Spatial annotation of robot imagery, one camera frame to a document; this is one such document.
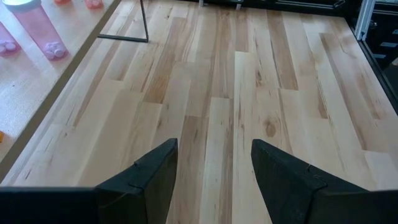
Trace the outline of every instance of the metal rod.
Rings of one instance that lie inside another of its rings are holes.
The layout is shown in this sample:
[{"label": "metal rod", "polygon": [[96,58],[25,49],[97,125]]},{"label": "metal rod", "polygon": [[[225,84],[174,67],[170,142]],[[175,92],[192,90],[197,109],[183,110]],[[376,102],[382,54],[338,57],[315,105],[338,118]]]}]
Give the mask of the metal rod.
[{"label": "metal rod", "polygon": [[148,43],[148,39],[136,38],[136,37],[125,37],[125,36],[119,36],[119,35],[100,34],[100,35],[98,35],[98,38]]},{"label": "metal rod", "polygon": [[366,39],[375,3],[376,0],[364,0],[362,2],[361,11],[359,12],[355,27],[355,37],[357,40]]},{"label": "metal rod", "polygon": [[149,34],[148,34],[147,19],[146,19],[145,9],[144,9],[144,1],[140,0],[140,4],[141,4],[141,11],[142,11],[142,18],[143,18],[143,21],[144,21],[145,36],[146,36],[145,39],[144,38],[137,38],[137,37],[125,37],[125,36],[120,36],[120,35],[109,35],[109,34],[100,34],[100,35],[98,35],[98,38],[148,43]]},{"label": "metal rod", "polygon": [[143,2],[143,0],[140,0],[140,3],[141,3],[142,18],[143,18],[143,20],[144,20],[145,35],[146,35],[146,37],[147,37],[147,41],[146,41],[146,42],[148,43],[148,41],[149,41],[149,35],[148,35],[147,18],[146,18],[146,16],[145,16],[145,10],[144,10],[144,2]]}]

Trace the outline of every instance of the white bottle lid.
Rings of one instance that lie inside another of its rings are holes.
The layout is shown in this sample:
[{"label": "white bottle lid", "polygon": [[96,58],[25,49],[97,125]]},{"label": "white bottle lid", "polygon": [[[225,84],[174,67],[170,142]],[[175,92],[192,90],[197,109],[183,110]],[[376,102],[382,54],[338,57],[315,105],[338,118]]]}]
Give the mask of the white bottle lid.
[{"label": "white bottle lid", "polygon": [[48,59],[50,59],[50,60],[53,60],[54,58],[55,58],[55,55],[54,55],[54,53],[53,52],[51,52],[51,51],[46,51],[46,52],[44,52],[44,55],[48,58]]},{"label": "white bottle lid", "polygon": [[8,43],[8,44],[6,44],[5,47],[9,51],[14,51],[15,49],[17,49],[17,46],[14,43]]},{"label": "white bottle lid", "polygon": [[64,55],[64,53],[65,53],[65,51],[62,50],[62,49],[57,49],[57,50],[54,51],[54,55],[56,57],[62,57]]},{"label": "white bottle lid", "polygon": [[11,12],[27,12],[41,6],[41,0],[2,0]]}]

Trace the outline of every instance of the black baseboard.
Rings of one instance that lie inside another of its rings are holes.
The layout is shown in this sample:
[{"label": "black baseboard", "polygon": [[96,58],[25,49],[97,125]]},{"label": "black baseboard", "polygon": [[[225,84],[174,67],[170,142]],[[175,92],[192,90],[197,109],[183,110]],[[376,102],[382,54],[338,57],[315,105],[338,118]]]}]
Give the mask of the black baseboard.
[{"label": "black baseboard", "polygon": [[[198,0],[180,0],[198,2]],[[205,4],[216,4],[220,6],[236,7],[236,0],[205,0]],[[305,14],[316,14],[323,16],[343,17],[343,13],[339,8],[334,8],[329,4],[305,4],[302,2],[280,1],[280,2],[265,2],[265,1],[250,1],[244,0],[242,7],[251,7],[256,9],[268,9],[276,11],[298,12]]]}]

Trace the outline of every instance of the wooden table edge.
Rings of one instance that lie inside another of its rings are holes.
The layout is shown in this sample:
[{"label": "wooden table edge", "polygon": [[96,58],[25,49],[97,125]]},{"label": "wooden table edge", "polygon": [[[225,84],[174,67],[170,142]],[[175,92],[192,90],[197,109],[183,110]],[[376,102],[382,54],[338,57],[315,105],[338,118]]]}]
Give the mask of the wooden table edge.
[{"label": "wooden table edge", "polygon": [[87,54],[98,34],[100,34],[105,24],[109,21],[109,18],[112,16],[113,12],[116,10],[120,2],[121,0],[114,0],[111,3],[111,5],[108,7],[108,10],[106,10],[106,12],[104,13],[104,16],[99,20],[97,25],[95,25],[93,31],[84,41],[83,45],[76,53],[68,67],[54,84],[53,88],[45,97],[42,104],[37,108],[37,111],[33,114],[29,122],[26,124],[26,127],[18,136],[14,144],[11,146],[6,156],[4,156],[3,160],[0,162],[0,182],[4,180],[11,167],[14,165],[15,161],[18,159],[19,155],[26,147],[27,143],[39,127],[40,123],[43,121],[45,115],[47,115],[47,113],[49,112],[55,100],[61,94],[61,91],[68,83],[70,77],[72,77],[72,75],[75,73],[75,70],[79,66],[80,62]]}]

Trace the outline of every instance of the pink toy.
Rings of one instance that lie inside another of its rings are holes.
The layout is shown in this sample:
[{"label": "pink toy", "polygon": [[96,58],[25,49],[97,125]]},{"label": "pink toy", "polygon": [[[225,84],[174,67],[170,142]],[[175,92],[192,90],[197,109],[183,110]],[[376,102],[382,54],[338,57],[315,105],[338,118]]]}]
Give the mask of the pink toy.
[{"label": "pink toy", "polygon": [[59,5],[69,3],[70,1],[71,0],[54,0],[54,2]]},{"label": "pink toy", "polygon": [[68,50],[41,5],[41,0],[3,0],[3,3],[49,60],[60,60],[68,55]]},{"label": "pink toy", "polygon": [[7,57],[17,53],[21,47],[6,27],[0,22],[0,56]]},{"label": "pink toy", "polygon": [[89,9],[99,9],[104,7],[102,0],[85,0],[85,3]]}]

